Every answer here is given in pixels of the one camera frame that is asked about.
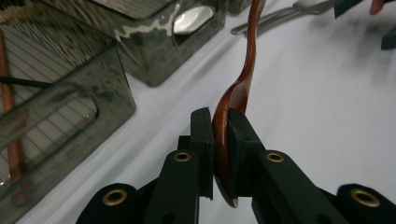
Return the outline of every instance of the white surface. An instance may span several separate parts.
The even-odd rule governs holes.
[[[188,35],[198,30],[213,17],[211,7],[194,7],[181,13],[175,20],[175,35]]]
[[[291,6],[269,0],[264,13]],[[306,16],[258,38],[247,117],[268,149],[289,154],[319,187],[335,193],[359,183],[396,203],[396,50],[381,36],[396,25],[396,4],[376,17],[370,1],[346,15]],[[19,223],[74,223],[93,194],[112,183],[140,188],[157,177],[165,155],[189,134],[190,113],[213,111],[239,75],[246,39],[228,17],[213,39],[159,88],[128,76],[138,109],[125,124]],[[256,223],[249,199],[239,208],[201,200],[200,223]]]

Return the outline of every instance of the white table surface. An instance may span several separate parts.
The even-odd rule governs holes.
[[[268,149],[290,155],[320,188],[347,183],[376,189],[396,203],[396,50],[380,50],[396,26],[396,4],[369,15],[369,0],[335,20],[305,16],[258,37],[247,117]],[[263,13],[292,0],[268,0]],[[208,106],[239,75],[246,39],[225,27],[158,88],[127,76],[136,113],[18,223],[75,223],[93,194],[112,183],[140,188],[156,178],[190,114]],[[228,207],[214,186],[201,200],[200,223],[257,223],[250,199]]]

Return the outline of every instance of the wooden spoon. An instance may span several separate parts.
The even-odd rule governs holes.
[[[215,135],[215,179],[224,200],[231,207],[237,207],[238,201],[232,195],[230,163],[227,142],[227,119],[229,108],[245,113],[248,104],[250,83],[256,62],[256,27],[265,0],[253,0],[248,16],[247,57],[241,75],[222,95],[212,121]]]

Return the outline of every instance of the brass screw insert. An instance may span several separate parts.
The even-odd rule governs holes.
[[[381,204],[373,194],[363,189],[353,189],[350,191],[350,196],[352,196],[356,202],[368,207],[378,207]]]
[[[128,193],[123,189],[113,189],[103,197],[103,203],[107,206],[115,206],[125,201]]]

